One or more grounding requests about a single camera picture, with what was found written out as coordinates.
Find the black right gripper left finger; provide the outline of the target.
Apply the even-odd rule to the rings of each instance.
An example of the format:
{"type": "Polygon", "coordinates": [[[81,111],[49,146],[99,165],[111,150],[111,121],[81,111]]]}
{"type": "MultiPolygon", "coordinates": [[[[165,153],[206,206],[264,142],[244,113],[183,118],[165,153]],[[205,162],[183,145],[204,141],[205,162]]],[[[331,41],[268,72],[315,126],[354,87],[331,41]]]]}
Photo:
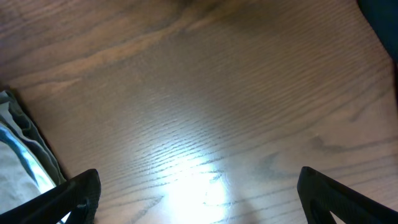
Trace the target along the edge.
{"type": "Polygon", "coordinates": [[[96,169],[88,169],[48,192],[1,215],[1,223],[93,224],[101,195],[96,169]]]}

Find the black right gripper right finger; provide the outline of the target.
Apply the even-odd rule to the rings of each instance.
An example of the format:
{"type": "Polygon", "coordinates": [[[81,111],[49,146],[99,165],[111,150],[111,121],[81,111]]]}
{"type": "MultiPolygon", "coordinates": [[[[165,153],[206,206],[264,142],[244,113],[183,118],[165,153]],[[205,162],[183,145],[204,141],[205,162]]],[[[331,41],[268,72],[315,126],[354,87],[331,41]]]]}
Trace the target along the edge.
{"type": "Polygon", "coordinates": [[[297,191],[308,223],[397,223],[397,212],[311,167],[303,167],[297,191]]]}

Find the folded navy blue shorts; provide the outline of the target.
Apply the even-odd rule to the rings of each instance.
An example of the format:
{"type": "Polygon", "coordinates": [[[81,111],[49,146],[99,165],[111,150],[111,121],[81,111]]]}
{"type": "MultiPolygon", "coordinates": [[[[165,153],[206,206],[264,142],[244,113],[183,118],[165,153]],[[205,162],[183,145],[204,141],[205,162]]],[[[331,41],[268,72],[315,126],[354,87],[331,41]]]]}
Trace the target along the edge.
{"type": "Polygon", "coordinates": [[[381,44],[397,63],[397,0],[357,0],[381,44]]]}

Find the light khaki shorts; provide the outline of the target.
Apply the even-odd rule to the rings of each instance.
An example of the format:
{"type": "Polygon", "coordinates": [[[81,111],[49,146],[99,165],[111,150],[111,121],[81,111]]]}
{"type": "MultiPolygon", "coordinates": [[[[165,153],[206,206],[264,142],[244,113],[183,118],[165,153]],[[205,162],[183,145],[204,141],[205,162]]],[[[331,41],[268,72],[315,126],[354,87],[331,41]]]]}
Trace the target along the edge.
{"type": "Polygon", "coordinates": [[[9,90],[1,92],[1,213],[66,182],[57,159],[9,90]]]}

